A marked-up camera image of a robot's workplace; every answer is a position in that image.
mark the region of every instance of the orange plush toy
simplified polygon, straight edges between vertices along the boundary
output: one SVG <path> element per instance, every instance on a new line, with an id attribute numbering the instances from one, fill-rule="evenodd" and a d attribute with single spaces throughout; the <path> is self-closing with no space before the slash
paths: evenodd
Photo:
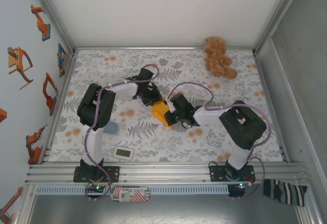
<path id="1" fill-rule="evenodd" d="M 204 51 L 207 53 L 207 57 L 204 59 L 206 70 L 211 70 L 216 77 L 224 76 L 230 80 L 236 78 L 236 70 L 229 67 L 231 58 L 225 56 L 225 41 L 218 37 L 209 37 L 205 42 L 207 43 L 204 47 Z"/>

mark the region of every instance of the floral tablecloth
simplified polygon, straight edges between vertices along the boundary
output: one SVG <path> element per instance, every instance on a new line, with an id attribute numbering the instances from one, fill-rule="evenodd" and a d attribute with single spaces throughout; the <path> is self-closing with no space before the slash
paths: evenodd
<path id="1" fill-rule="evenodd" d="M 227 51 L 227 55 L 233 60 L 231 66 L 238 71 L 234 80 L 217 78 L 207 71 L 205 53 L 200 49 L 79 51 L 49 161 L 81 159 L 85 132 L 76 112 L 89 84 L 120 82 L 137 75 L 146 64 L 156 64 L 159 68 L 160 76 L 154 83 L 163 96 L 176 84 L 193 81 L 207 86 L 215 94 L 211 106 L 228 105 L 241 99 L 269 114 L 252 52 Z M 193 106 L 203 105 L 210 98 L 210 94 L 198 86 L 184 85 L 176 91 L 183 93 Z M 222 125 L 185 129 L 178 124 L 171 131 L 154 118 L 151 107 L 145 107 L 139 99 L 116 102 L 111 120 L 118 124 L 118 131 L 103 136 L 105 161 L 119 161 L 113 157 L 116 146 L 134 148 L 133 161 L 139 162 L 225 161 L 233 148 L 233 141 Z M 265 145 L 255 149 L 254 155 L 264 161 L 282 160 L 274 131 Z"/>

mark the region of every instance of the black and white striped fabric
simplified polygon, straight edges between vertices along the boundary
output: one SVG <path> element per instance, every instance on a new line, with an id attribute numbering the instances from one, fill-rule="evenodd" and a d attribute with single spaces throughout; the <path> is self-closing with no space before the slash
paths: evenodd
<path id="1" fill-rule="evenodd" d="M 304 206 L 307 188 L 307 186 L 297 186 L 272 179 L 264 181 L 264 194 L 288 205 Z"/>

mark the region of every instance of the blue sponge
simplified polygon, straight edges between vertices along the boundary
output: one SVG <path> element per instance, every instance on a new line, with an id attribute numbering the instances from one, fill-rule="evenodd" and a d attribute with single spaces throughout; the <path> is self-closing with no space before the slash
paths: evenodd
<path id="1" fill-rule="evenodd" d="M 118 130 L 118 125 L 115 122 L 109 121 L 104 128 L 104 132 L 108 134 L 113 134 Z"/>

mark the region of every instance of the metal floor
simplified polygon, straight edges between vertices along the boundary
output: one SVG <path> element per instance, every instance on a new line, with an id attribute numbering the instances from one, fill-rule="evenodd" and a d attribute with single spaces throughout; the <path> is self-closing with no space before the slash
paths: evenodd
<path id="1" fill-rule="evenodd" d="M 139 204 L 115 203 L 109 197 L 89 203 L 84 196 L 39 195 L 32 213 L 32 224 L 299 223 L 293 206 L 261 193 L 233 202 L 226 195 L 153 195 Z"/>

